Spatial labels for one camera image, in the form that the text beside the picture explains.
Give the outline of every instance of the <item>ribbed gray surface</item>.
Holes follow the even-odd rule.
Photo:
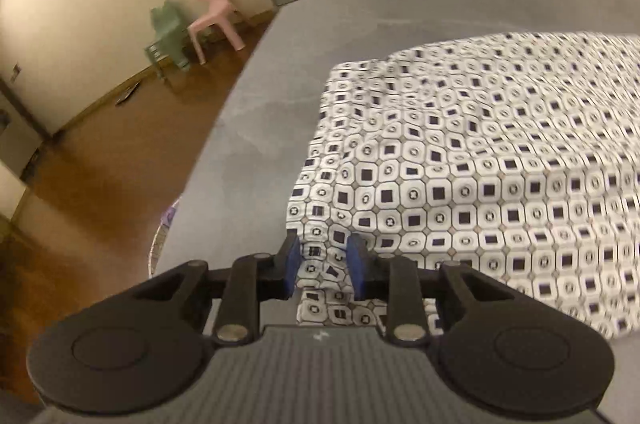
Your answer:
[[[182,396],[116,418],[47,409],[34,424],[488,424],[522,422],[449,391],[426,356],[374,328],[269,327],[251,346],[219,351]],[[583,413],[556,424],[597,424]]]

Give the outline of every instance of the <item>round metal object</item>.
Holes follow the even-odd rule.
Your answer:
[[[394,329],[394,335],[400,341],[418,341],[427,335],[424,328],[414,324],[398,325]]]
[[[249,330],[242,325],[236,324],[223,325],[216,332],[218,339],[226,341],[227,343],[237,343],[238,341],[242,341],[248,334]]]

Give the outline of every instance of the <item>countertop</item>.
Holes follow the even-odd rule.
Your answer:
[[[640,34],[638,0],[300,0],[284,6],[242,72],[188,182],[158,263],[212,268],[276,252],[290,190],[318,120],[329,70],[421,43],[505,31]],[[295,321],[296,300],[263,303],[263,322]],[[634,422],[640,336],[614,344],[603,407]]]

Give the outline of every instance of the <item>black and white patterned fabric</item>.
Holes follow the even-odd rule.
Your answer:
[[[592,325],[640,327],[640,38],[509,33],[334,67],[287,227],[302,324],[385,324],[353,302],[352,232],[455,260]],[[438,333],[432,300],[425,300]]]

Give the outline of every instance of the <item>wall outlet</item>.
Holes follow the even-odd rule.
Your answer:
[[[20,72],[22,71],[22,69],[20,68],[20,65],[18,65],[18,63],[16,63],[14,65],[14,71],[11,73],[11,79],[9,79],[10,83],[13,83],[18,76],[20,75]]]

